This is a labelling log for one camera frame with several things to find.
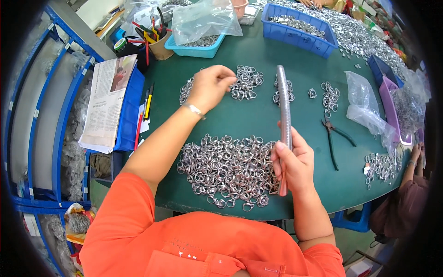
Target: pink container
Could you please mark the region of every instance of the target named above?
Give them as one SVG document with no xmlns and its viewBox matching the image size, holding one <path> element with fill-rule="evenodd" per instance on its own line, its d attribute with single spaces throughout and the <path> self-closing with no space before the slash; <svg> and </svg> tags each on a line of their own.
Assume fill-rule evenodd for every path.
<svg viewBox="0 0 443 277">
<path fill-rule="evenodd" d="M 248 4 L 248 0 L 232 0 L 232 5 L 234 7 L 235 13 L 237 13 L 238 19 L 245 14 L 245 9 Z"/>
<path fill-rule="evenodd" d="M 392 101 L 391 94 L 389 93 L 390 90 L 396 89 L 398 89 L 397 85 L 387 77 L 383 76 L 383 82 L 381 83 L 379 93 L 381 101 L 383 102 L 383 107 L 385 108 L 386 120 L 388 121 L 389 125 L 394 127 L 397 131 L 397 137 L 394 139 L 394 142 L 400 142 L 403 145 L 410 146 L 412 145 L 412 135 L 408 135 L 406 141 L 401 139 L 397 112 L 395 111 L 394 102 Z"/>
</svg>

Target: purple container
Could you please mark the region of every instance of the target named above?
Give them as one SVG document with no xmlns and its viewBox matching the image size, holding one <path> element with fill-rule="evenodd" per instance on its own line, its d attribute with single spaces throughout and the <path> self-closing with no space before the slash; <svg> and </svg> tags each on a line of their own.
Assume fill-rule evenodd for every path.
<svg viewBox="0 0 443 277">
<path fill-rule="evenodd" d="M 412 135 L 409 135 L 406 141 L 403 141 L 400 136 L 400 126 L 398 124 L 397 112 L 395 111 L 394 102 L 392 101 L 390 90 L 398 89 L 397 85 L 389 80 L 386 76 L 383 76 L 383 82 L 381 83 L 379 93 L 381 101 L 383 102 L 383 107 L 385 108 L 385 115 L 388 124 L 395 128 L 397 132 L 397 137 L 394 142 L 400 142 L 403 145 L 412 145 Z"/>
</svg>

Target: worker's hand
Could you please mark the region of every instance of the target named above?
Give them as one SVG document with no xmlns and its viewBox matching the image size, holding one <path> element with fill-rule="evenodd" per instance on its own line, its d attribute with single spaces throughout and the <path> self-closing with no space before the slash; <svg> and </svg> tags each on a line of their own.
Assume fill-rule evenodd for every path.
<svg viewBox="0 0 443 277">
<path fill-rule="evenodd" d="M 412 148 L 412 151 L 411 151 L 411 160 L 413 160 L 415 162 L 418 160 L 418 158 L 420 157 L 420 154 L 422 152 L 422 148 L 424 151 L 424 143 L 423 142 L 420 142 L 420 143 L 417 143 L 416 145 L 414 145 L 414 147 Z"/>
<path fill-rule="evenodd" d="M 304 4 L 306 7 L 312 6 L 311 0 L 300 0 L 300 3 Z"/>
<path fill-rule="evenodd" d="M 229 86 L 237 81 L 235 73 L 229 68 L 216 65 L 194 74 L 194 85 L 187 99 L 206 114 L 222 100 Z"/>
<path fill-rule="evenodd" d="M 290 191 L 299 192 L 314 186 L 314 151 L 302 136 L 291 127 L 292 151 L 281 141 L 278 141 L 272 149 L 271 160 L 274 172 L 279 181 L 282 179 L 282 166 Z"/>
<path fill-rule="evenodd" d="M 325 0 L 312 0 L 312 2 L 314 3 L 314 6 L 321 9 L 325 3 Z"/>
</svg>

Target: red pencil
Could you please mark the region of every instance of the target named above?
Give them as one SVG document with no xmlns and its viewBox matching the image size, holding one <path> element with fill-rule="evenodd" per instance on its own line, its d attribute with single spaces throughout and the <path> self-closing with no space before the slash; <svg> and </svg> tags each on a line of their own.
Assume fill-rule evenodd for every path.
<svg viewBox="0 0 443 277">
<path fill-rule="evenodd" d="M 138 138 L 140 137 L 140 127 L 141 127 L 141 121 L 142 121 L 142 117 L 143 117 L 143 112 L 140 113 L 139 116 L 139 123 L 137 125 L 137 133 L 136 133 L 136 142 L 134 144 L 134 151 L 137 149 L 138 147 Z"/>
</svg>

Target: pliers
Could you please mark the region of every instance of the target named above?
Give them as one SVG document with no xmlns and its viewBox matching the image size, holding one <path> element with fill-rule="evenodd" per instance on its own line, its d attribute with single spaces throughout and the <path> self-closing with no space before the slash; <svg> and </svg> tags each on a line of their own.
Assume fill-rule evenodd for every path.
<svg viewBox="0 0 443 277">
<path fill-rule="evenodd" d="M 326 131 L 328 131 L 328 139 L 329 139 L 329 149 L 331 152 L 331 159 L 332 159 L 332 163 L 334 164 L 334 168 L 336 171 L 338 171 L 338 165 L 337 162 L 335 161 L 335 156 L 334 156 L 334 146 L 332 144 L 332 137 L 331 137 L 331 131 L 335 131 L 337 133 L 339 133 L 340 135 L 342 135 L 343 137 L 345 137 L 347 140 L 349 140 L 349 142 L 356 147 L 357 144 L 355 143 L 355 141 L 351 138 L 350 135 L 348 135 L 347 133 L 345 133 L 344 131 L 335 128 L 332 123 L 328 120 L 328 118 L 325 115 L 325 121 L 322 120 L 323 126 L 325 126 Z"/>
</svg>

